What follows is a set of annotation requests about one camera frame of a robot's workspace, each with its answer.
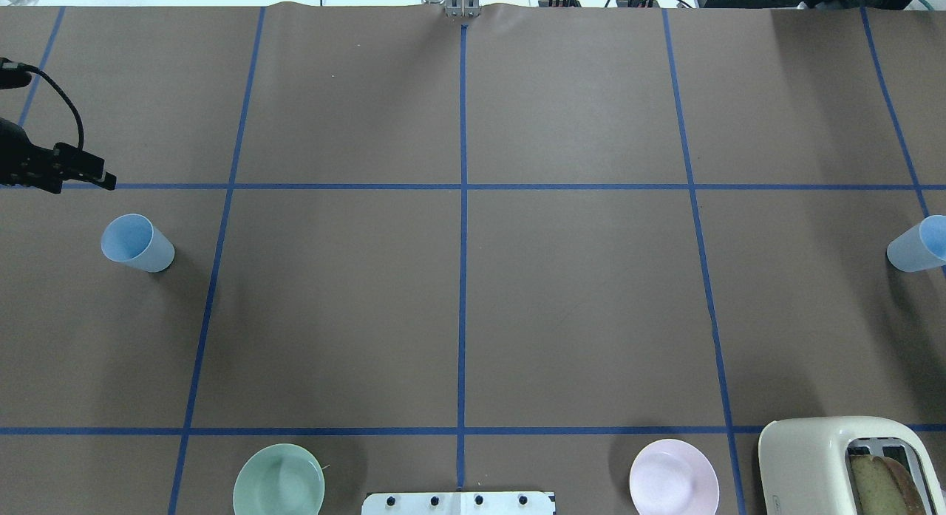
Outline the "toast slice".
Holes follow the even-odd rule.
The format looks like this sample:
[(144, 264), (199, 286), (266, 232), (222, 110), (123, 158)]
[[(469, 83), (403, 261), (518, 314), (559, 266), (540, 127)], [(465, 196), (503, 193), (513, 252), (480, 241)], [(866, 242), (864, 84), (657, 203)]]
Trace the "toast slice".
[(862, 514), (925, 514), (922, 496), (904, 465), (890, 457), (849, 458)]

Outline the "aluminium frame post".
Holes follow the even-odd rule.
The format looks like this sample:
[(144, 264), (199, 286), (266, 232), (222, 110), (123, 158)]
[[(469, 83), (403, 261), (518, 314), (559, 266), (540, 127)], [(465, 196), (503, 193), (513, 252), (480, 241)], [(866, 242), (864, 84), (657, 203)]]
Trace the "aluminium frame post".
[(446, 16), (475, 18), (480, 16), (480, 0), (445, 0), (443, 3)]

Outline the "cream toaster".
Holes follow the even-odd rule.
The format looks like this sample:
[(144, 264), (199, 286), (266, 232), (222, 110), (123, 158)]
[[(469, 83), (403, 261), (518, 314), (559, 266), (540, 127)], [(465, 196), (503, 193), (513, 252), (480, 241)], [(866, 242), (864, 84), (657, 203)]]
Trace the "cream toaster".
[(761, 488), (769, 514), (862, 514), (849, 458), (890, 457), (912, 475), (925, 514), (944, 513), (944, 487), (918, 435), (868, 415), (770, 422), (758, 443)]

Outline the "pink bowl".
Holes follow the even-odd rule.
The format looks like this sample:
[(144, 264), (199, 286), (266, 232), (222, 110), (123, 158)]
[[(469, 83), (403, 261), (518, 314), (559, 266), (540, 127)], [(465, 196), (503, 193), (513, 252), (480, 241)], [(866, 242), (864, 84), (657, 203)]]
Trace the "pink bowl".
[(635, 457), (628, 491), (639, 514), (716, 514), (718, 476), (709, 458), (683, 440), (657, 440)]

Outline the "light blue cup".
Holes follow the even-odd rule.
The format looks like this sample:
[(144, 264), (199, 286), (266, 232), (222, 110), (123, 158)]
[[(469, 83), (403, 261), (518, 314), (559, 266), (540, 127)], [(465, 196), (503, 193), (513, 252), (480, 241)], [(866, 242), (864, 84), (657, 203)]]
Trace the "light blue cup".
[(945, 266), (945, 216), (927, 216), (893, 239), (886, 247), (886, 259), (906, 273)]
[(106, 259), (147, 273), (161, 273), (172, 265), (176, 251), (150, 219), (124, 214), (104, 229), (99, 242)]

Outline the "green bowl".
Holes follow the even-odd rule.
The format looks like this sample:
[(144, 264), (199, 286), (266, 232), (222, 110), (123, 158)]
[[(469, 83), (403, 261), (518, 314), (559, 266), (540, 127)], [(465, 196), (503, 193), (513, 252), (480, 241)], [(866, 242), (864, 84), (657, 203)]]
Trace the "green bowl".
[(254, 454), (234, 481), (236, 514), (318, 514), (327, 482), (310, 451), (291, 444), (268, 446)]

